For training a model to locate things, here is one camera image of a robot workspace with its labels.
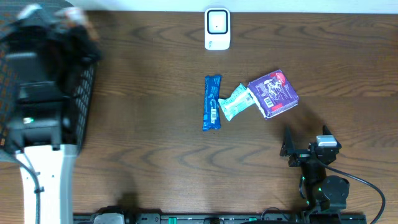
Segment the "purple sanitary pad pack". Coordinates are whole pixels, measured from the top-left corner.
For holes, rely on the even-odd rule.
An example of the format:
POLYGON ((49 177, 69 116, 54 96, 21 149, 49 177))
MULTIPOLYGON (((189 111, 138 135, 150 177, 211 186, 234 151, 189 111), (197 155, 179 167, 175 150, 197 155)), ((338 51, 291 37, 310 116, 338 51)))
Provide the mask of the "purple sanitary pad pack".
POLYGON ((265 119, 271 119, 299 103, 299 96, 282 70, 248 83, 247 90, 265 119))

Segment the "mint green wipes pack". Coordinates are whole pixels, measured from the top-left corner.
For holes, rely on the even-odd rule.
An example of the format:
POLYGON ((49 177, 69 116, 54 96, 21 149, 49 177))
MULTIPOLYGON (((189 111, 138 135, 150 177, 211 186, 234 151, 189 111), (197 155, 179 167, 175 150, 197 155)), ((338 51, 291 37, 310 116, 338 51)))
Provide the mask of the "mint green wipes pack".
POLYGON ((219 99, 218 103, 226 119, 231 121, 237 114, 254 104, 247 88, 240 83, 227 99, 219 99))

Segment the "blue Oreo cookie pack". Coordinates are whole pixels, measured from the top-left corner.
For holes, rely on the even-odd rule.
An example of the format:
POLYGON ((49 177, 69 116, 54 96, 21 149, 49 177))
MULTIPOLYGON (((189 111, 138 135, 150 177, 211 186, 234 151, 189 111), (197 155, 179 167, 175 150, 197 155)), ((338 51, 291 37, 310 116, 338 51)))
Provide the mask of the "blue Oreo cookie pack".
POLYGON ((221 75, 205 77, 205 94, 203 105, 203 131, 220 129, 221 121, 219 114, 219 93, 221 86, 221 75))

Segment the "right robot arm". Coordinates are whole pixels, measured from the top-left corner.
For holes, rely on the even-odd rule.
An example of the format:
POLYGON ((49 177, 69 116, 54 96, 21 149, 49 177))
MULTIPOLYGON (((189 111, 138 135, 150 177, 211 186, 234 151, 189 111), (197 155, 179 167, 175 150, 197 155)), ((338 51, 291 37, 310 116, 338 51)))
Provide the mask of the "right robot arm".
POLYGON ((326 174, 326 166, 336 160, 340 149, 341 144, 326 126, 306 149, 297 149, 290 129, 285 129, 280 156, 289 158, 290 167, 301 168, 300 195, 316 212, 339 212, 346 208, 348 180, 326 174))

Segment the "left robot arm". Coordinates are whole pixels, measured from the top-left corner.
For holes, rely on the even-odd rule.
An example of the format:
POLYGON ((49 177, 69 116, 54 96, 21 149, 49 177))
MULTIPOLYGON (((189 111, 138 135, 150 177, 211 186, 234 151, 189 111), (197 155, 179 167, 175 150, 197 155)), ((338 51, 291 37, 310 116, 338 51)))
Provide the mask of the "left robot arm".
POLYGON ((16 73, 1 158, 21 170, 26 223, 72 223, 72 180, 101 52, 83 25, 13 22, 1 38, 16 73))

